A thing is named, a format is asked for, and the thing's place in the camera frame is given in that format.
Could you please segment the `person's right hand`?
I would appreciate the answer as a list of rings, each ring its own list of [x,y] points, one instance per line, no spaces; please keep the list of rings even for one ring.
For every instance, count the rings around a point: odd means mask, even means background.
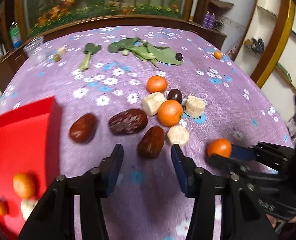
[[[269,214],[266,214],[268,220],[270,221],[273,228],[276,227],[277,223],[296,223],[296,216],[292,218],[291,220],[282,220],[276,217],[273,217]]]

